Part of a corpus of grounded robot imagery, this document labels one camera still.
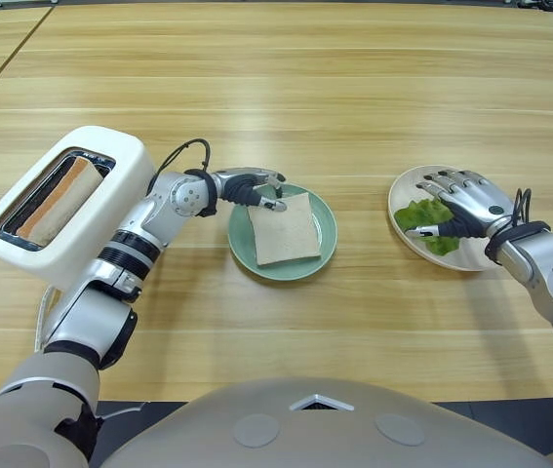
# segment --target robotic hand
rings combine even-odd
[[[440,171],[417,184],[445,204],[454,218],[408,230],[409,237],[488,237],[487,257],[502,265],[530,293],[536,310],[553,326],[553,233],[530,221],[531,191],[515,203],[493,183],[470,171]]]

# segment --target lettuce leaf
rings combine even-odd
[[[400,229],[406,231],[417,226],[439,224],[454,217],[448,207],[438,200],[421,200],[410,202],[406,208],[393,215]],[[435,255],[443,256],[456,251],[460,240],[457,237],[422,237],[427,249]]]

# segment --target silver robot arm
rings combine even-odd
[[[485,254],[526,288],[553,326],[553,233],[544,222],[530,221],[530,189],[519,191],[513,204],[496,185],[469,171],[430,174],[417,186],[448,206],[454,218],[407,235],[490,238]]]
[[[131,308],[160,253],[196,215],[214,215],[218,198],[283,211],[258,195],[285,178],[246,168],[208,174],[163,173],[112,239],[51,311],[43,350],[0,388],[0,467],[87,467],[101,425],[99,370],[122,356],[137,324]]]

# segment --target robot finger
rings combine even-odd
[[[428,175],[425,175],[423,178],[425,178],[426,180],[431,180],[433,182],[438,183],[450,193],[453,193],[455,190],[460,189],[458,184],[455,182],[455,180],[447,177],[446,175],[428,174]]]
[[[417,226],[413,229],[408,229],[404,233],[407,237],[418,239],[420,237],[432,237],[432,236],[438,236],[439,235],[439,226],[433,225],[433,226]]]
[[[471,180],[473,180],[477,184],[480,184],[480,185],[490,185],[491,184],[486,177],[484,177],[483,175],[479,175],[478,173],[474,173],[473,171],[460,171],[460,173],[463,176],[466,176],[466,177],[470,178]]]
[[[287,209],[287,204],[285,202],[281,200],[272,200],[271,198],[267,198],[263,196],[260,197],[258,206],[262,208],[267,208],[272,212],[283,212]]]
[[[439,174],[441,176],[449,177],[460,187],[466,187],[469,184],[475,183],[473,179],[469,178],[467,175],[464,175],[461,171],[439,171]]]
[[[447,190],[441,188],[436,183],[431,183],[423,180],[419,182],[415,187],[420,188],[421,190],[425,190],[434,198],[438,198],[439,200],[451,201],[453,199],[452,195]]]

